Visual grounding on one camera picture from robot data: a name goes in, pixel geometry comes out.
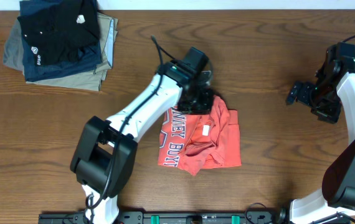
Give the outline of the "red t-shirt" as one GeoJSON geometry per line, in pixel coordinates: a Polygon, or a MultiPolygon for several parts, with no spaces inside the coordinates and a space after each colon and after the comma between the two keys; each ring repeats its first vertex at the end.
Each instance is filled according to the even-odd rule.
{"type": "Polygon", "coordinates": [[[158,165],[193,176],[202,169],[241,166],[238,112],[228,109],[219,96],[214,97],[209,114],[168,109],[159,134],[158,165]]]}

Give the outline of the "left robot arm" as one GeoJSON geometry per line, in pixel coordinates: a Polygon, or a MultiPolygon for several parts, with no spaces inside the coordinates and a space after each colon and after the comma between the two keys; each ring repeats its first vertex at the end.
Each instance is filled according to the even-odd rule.
{"type": "Polygon", "coordinates": [[[181,60],[161,62],[151,83],[120,112],[86,122],[70,163],[86,195],[84,223],[116,220],[117,196],[132,174],[138,143],[163,113],[170,108],[178,114],[210,113],[208,65],[208,56],[192,47],[181,60]]]}

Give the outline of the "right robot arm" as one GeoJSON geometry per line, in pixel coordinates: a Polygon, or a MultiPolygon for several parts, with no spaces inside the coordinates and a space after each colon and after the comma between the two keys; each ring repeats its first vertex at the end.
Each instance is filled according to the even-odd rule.
{"type": "Polygon", "coordinates": [[[327,168],[321,188],[290,202],[288,223],[355,223],[355,45],[347,40],[326,51],[317,81],[295,82],[286,103],[308,106],[320,121],[345,115],[348,146],[327,168]]]}

